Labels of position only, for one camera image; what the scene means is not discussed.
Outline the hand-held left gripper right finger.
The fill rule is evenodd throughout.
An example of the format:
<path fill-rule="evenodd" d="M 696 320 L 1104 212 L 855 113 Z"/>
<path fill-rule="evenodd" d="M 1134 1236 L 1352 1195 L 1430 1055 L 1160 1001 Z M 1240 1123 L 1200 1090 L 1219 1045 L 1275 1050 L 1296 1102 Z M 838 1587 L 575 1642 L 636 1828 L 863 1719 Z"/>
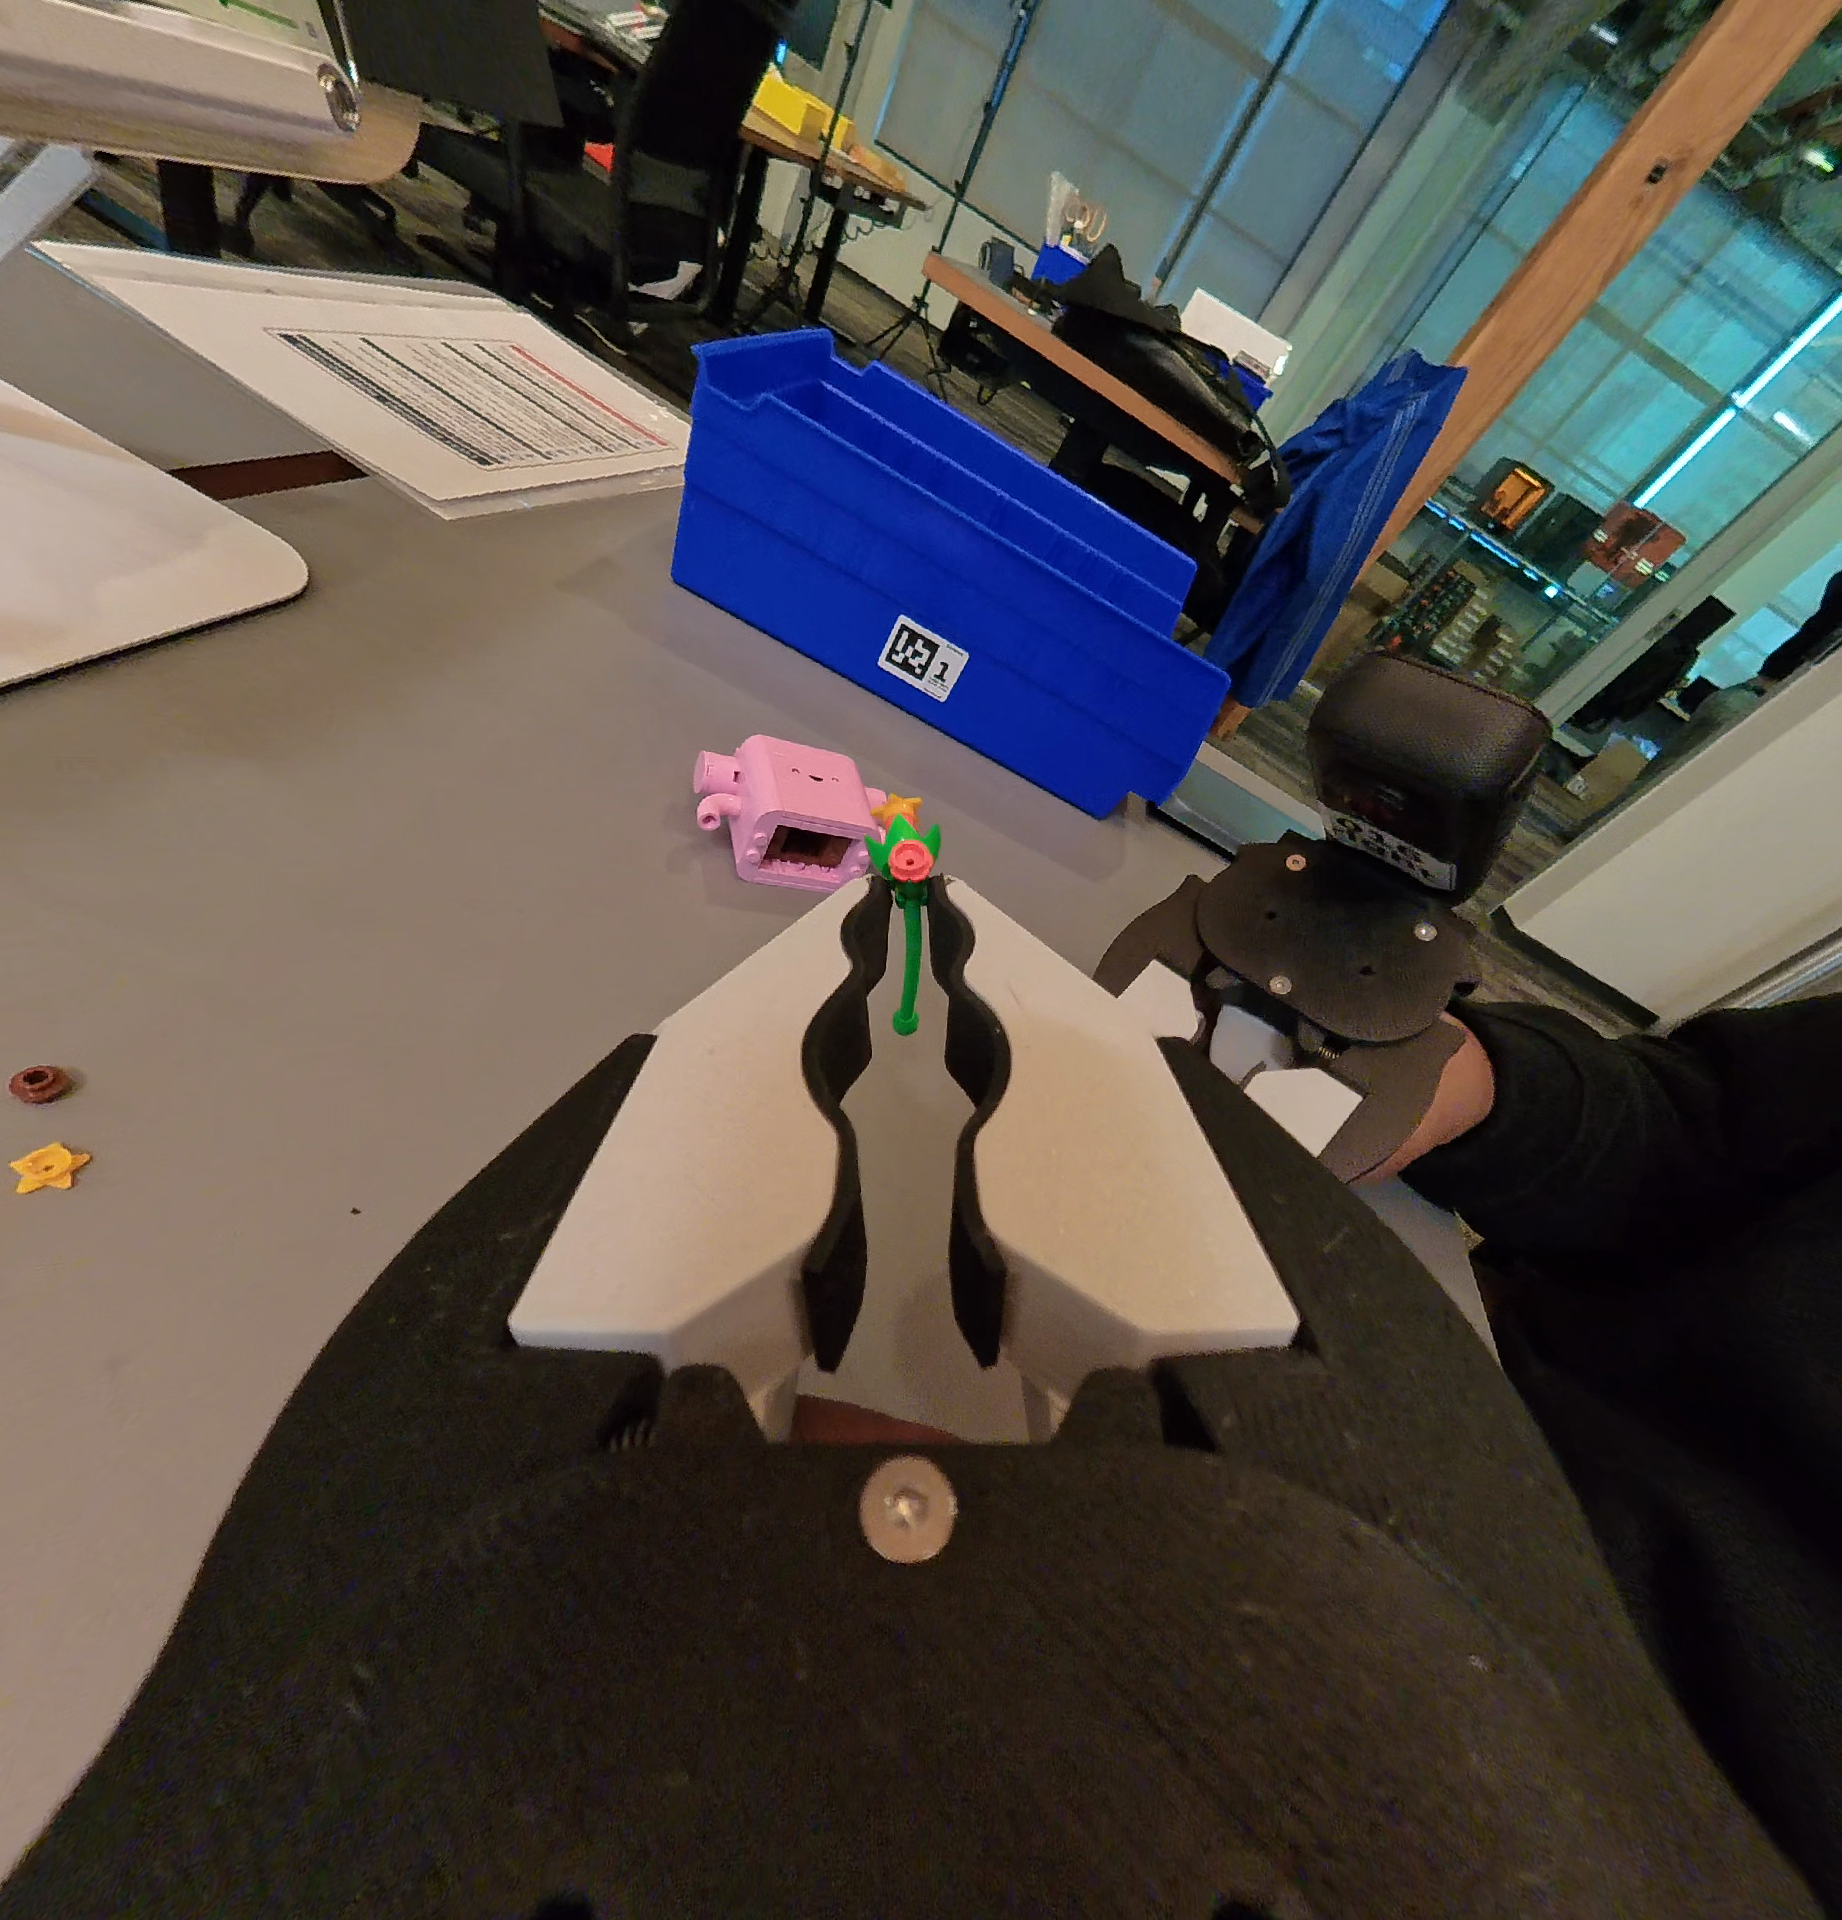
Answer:
<path fill-rule="evenodd" d="M 1058 1427 L 1100 1370 L 1289 1349 L 1300 1310 L 1166 1041 L 967 882 L 933 893 L 933 969 L 975 1108 L 956 1310 L 985 1367 L 1021 1372 L 1028 1427 Z"/>

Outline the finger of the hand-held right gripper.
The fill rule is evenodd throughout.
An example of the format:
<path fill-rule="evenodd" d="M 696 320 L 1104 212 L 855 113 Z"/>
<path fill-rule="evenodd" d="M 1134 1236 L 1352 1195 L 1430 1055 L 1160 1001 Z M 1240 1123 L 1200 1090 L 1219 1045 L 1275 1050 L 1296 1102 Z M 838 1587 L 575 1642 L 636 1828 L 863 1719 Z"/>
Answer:
<path fill-rule="evenodd" d="M 1247 1078 L 1247 1099 L 1275 1117 L 1306 1154 L 1325 1154 L 1346 1123 L 1367 1108 L 1367 1090 L 1306 1063 L 1262 1063 Z"/>
<path fill-rule="evenodd" d="M 1187 976 L 1178 976 L 1169 962 L 1150 957 L 1123 992 L 1118 1008 L 1154 1041 L 1197 1045 L 1205 1017 Z"/>

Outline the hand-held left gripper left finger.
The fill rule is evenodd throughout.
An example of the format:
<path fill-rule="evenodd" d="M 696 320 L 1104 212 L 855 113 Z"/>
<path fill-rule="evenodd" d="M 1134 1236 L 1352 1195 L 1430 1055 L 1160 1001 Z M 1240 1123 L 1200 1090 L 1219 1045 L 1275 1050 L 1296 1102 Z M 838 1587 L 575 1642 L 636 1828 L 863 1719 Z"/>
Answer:
<path fill-rule="evenodd" d="M 801 1367 L 838 1367 L 863 1300 L 838 1102 L 874 1055 L 882 977 L 885 885 L 853 882 L 633 1045 L 510 1337 L 730 1370 L 782 1445 Z"/>

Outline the green flower stem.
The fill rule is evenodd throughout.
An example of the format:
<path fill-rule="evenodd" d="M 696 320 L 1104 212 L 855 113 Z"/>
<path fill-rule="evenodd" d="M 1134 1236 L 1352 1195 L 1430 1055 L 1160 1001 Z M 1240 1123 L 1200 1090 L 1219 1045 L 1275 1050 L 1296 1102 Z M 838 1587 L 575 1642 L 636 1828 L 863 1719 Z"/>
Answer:
<path fill-rule="evenodd" d="M 922 1026 L 916 995 L 922 995 L 927 912 L 930 912 L 930 899 L 933 899 L 933 878 L 927 885 L 891 885 L 885 878 L 888 839 L 927 839 L 933 846 L 933 878 L 936 878 L 941 829 L 936 827 L 910 829 L 905 823 L 897 823 L 891 837 L 882 837 L 882 827 L 876 827 L 863 839 L 866 862 L 888 885 L 888 897 L 891 897 L 891 904 L 900 912 L 900 933 L 905 933 L 905 965 L 900 965 L 900 1001 L 897 1001 L 897 1013 L 891 1013 L 891 1033 L 915 1036 L 916 1026 Z"/>

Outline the pink brick figure pot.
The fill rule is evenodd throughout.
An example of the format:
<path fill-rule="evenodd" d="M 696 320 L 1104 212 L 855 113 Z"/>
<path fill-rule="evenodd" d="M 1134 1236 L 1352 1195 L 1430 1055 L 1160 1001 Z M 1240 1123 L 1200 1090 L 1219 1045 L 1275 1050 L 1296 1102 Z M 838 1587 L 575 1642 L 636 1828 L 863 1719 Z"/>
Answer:
<path fill-rule="evenodd" d="M 696 756 L 696 823 L 730 829 L 744 885 L 837 893 L 866 878 L 885 790 L 842 754 L 752 733 L 732 756 Z"/>

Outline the person's right forearm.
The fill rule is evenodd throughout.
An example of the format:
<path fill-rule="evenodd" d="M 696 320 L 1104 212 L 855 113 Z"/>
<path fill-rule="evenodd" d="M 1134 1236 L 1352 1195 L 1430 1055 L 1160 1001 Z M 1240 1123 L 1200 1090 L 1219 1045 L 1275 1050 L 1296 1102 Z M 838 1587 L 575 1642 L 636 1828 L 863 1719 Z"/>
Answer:
<path fill-rule="evenodd" d="M 1590 1284 L 1842 1253 L 1842 992 L 1619 1041 L 1534 1004 L 1462 1022 L 1491 1114 L 1398 1177 L 1479 1236 Z"/>

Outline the person's right hand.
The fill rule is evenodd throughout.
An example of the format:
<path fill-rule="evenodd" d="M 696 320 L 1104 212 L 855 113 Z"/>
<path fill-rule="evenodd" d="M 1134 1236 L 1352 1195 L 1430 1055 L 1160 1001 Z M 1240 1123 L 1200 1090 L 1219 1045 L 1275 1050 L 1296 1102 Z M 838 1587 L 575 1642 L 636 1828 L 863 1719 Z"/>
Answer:
<path fill-rule="evenodd" d="M 1474 1135 L 1491 1114 L 1499 1068 L 1484 1054 L 1484 1041 L 1462 1017 L 1445 1017 L 1438 1026 L 1462 1036 L 1462 1050 L 1445 1066 L 1437 1099 L 1411 1139 L 1398 1146 L 1390 1171 L 1402 1171 L 1425 1154 Z"/>

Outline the blue cloth bag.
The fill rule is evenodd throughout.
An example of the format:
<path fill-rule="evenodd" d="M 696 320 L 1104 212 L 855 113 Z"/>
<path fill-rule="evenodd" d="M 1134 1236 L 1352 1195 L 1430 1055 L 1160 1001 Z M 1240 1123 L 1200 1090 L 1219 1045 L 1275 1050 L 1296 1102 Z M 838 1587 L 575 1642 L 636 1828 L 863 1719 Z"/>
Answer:
<path fill-rule="evenodd" d="M 1402 349 L 1279 448 L 1291 498 L 1205 651 L 1240 709 L 1279 703 L 1304 681 L 1464 377 L 1464 367 Z"/>

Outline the blue storage bin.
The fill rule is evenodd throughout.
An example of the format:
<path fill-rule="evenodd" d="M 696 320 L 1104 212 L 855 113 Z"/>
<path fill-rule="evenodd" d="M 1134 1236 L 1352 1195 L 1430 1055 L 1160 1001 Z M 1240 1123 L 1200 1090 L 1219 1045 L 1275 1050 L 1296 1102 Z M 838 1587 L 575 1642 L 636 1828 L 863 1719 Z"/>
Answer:
<path fill-rule="evenodd" d="M 1187 557 L 825 330 L 696 346 L 670 581 L 1094 819 L 1230 689 Z"/>

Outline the black bag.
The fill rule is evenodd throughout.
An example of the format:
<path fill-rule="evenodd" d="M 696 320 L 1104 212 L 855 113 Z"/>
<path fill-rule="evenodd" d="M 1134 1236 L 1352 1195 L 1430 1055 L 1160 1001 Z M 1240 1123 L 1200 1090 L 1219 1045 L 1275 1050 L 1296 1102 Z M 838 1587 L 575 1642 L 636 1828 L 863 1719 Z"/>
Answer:
<path fill-rule="evenodd" d="M 1116 247 L 1076 275 L 1055 286 L 1055 338 L 1150 400 L 1169 419 L 1197 432 L 1232 461 L 1249 513 L 1279 513 L 1291 503 L 1291 473 L 1265 437 L 1242 367 L 1197 338 L 1172 304 L 1150 304 L 1123 275 Z"/>

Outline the wooden table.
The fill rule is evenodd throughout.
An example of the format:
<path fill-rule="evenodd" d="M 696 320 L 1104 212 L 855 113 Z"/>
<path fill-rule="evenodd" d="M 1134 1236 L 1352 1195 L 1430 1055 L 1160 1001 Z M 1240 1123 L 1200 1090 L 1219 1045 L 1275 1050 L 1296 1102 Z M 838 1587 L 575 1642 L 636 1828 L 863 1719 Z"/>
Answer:
<path fill-rule="evenodd" d="M 1247 529 L 1262 529 L 1289 506 L 1289 473 L 1262 430 L 1249 430 L 1257 452 L 1232 452 L 1197 432 L 1118 372 L 1058 338 L 1049 318 L 970 263 L 933 251 L 922 263 L 922 282 L 930 293 L 956 300 L 936 341 L 941 367 L 970 377 L 985 397 L 1023 388 L 1066 424 L 1055 455 L 1061 477 L 1085 480 L 1108 455 L 1123 455 L 1128 467 L 1183 477 L 1187 506 L 1230 494 Z"/>

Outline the wooden ceiling beam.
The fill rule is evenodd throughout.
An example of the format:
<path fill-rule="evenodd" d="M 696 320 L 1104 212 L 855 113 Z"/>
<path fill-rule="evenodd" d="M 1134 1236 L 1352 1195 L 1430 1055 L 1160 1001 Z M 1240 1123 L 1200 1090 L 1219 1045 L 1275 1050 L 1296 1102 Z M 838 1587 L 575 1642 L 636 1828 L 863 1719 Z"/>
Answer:
<path fill-rule="evenodd" d="M 1464 388 L 1370 557 L 1411 527 L 1840 11 L 1840 0 L 1727 0 L 1712 11 L 1462 338 L 1453 367 Z"/>

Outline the laminated instruction sheet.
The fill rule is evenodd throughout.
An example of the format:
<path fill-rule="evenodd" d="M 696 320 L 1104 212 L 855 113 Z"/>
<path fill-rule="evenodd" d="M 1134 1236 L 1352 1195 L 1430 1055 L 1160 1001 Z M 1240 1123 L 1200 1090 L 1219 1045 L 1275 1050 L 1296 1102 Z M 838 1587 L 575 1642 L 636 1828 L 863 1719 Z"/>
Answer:
<path fill-rule="evenodd" d="M 666 494 L 687 477 L 681 410 L 477 286 L 89 243 L 35 257 L 430 513 Z"/>

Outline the black light tripod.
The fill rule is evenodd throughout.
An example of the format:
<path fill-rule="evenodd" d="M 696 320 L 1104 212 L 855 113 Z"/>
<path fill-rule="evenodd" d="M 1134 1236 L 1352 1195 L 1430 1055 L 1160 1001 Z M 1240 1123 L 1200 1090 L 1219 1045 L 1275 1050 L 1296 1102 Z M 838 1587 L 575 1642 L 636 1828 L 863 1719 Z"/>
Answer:
<path fill-rule="evenodd" d="M 910 5 L 876 147 L 948 191 L 922 213 L 922 261 L 951 251 L 1036 11 L 1036 0 Z"/>

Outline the black office chair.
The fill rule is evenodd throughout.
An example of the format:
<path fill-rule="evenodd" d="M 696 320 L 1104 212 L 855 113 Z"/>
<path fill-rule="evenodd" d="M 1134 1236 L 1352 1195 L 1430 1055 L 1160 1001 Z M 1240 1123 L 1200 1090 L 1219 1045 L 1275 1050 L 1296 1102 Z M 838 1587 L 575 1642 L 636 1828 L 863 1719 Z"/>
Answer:
<path fill-rule="evenodd" d="M 706 313 L 730 257 L 739 123 L 772 46 L 772 5 L 670 5 L 617 115 L 613 169 L 584 174 L 569 213 L 609 338 Z"/>

